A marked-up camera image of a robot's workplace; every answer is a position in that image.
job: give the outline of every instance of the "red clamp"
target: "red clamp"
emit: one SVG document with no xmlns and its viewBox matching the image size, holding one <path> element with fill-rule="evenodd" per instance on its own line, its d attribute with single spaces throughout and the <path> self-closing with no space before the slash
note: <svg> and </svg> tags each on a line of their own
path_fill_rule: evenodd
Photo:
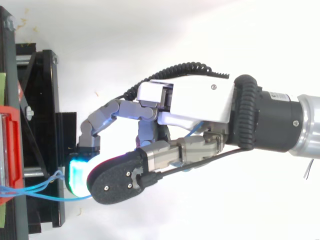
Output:
<svg viewBox="0 0 320 240">
<path fill-rule="evenodd" d="M 20 189 L 24 187 L 20 138 L 20 111 L 0 106 L 0 185 Z M 0 205 L 12 197 L 0 197 Z"/>
</svg>

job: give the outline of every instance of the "white background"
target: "white background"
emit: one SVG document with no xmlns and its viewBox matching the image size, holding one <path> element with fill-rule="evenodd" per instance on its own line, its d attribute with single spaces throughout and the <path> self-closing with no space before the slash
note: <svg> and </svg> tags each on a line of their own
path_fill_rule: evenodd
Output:
<svg viewBox="0 0 320 240">
<path fill-rule="evenodd" d="M 1 0 L 17 43 L 59 55 L 60 110 L 80 123 L 136 82 L 199 61 L 254 76 L 265 90 L 319 95 L 317 0 Z M 208 111 L 215 105 L 207 104 Z M 108 159 L 135 147 L 138 123 L 101 134 Z M 177 138 L 185 131 L 172 130 Z M 320 163 L 261 150 L 166 177 L 131 200 L 66 203 L 59 229 L 34 240 L 320 239 Z"/>
</svg>

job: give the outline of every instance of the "green light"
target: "green light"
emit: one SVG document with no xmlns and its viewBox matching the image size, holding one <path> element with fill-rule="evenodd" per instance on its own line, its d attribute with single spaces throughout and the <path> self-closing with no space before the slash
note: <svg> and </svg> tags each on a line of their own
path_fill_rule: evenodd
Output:
<svg viewBox="0 0 320 240">
<path fill-rule="evenodd" d="M 90 195 L 87 188 L 88 162 L 83 160 L 71 160 L 69 165 L 69 186 L 77 197 Z"/>
</svg>

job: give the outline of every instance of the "black cylindrical joint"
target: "black cylindrical joint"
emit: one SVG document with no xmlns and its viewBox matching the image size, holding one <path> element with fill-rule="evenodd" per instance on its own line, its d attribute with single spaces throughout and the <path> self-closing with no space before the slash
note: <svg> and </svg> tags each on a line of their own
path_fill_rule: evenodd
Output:
<svg viewBox="0 0 320 240">
<path fill-rule="evenodd" d="M 299 140 L 303 125 L 303 109 L 298 100 L 287 94 L 259 91 L 256 98 L 255 149 L 287 152 Z M 238 136 L 230 121 L 230 138 L 227 144 L 237 145 Z"/>
</svg>

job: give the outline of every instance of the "coiled cable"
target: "coiled cable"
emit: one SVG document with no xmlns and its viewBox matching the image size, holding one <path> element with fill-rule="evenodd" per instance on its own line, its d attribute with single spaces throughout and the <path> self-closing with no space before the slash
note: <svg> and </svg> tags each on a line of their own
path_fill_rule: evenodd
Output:
<svg viewBox="0 0 320 240">
<path fill-rule="evenodd" d="M 153 74 L 152 76 L 149 76 L 148 78 L 145 78 L 144 80 L 128 89 L 123 95 L 118 96 L 116 99 L 124 98 L 127 101 L 133 101 L 137 97 L 139 86 L 144 82 L 149 82 L 152 79 L 163 80 L 186 75 L 204 75 L 221 79 L 229 78 L 229 74 L 214 72 L 212 71 L 211 67 L 200 62 L 187 62 L 168 67 Z"/>
</svg>

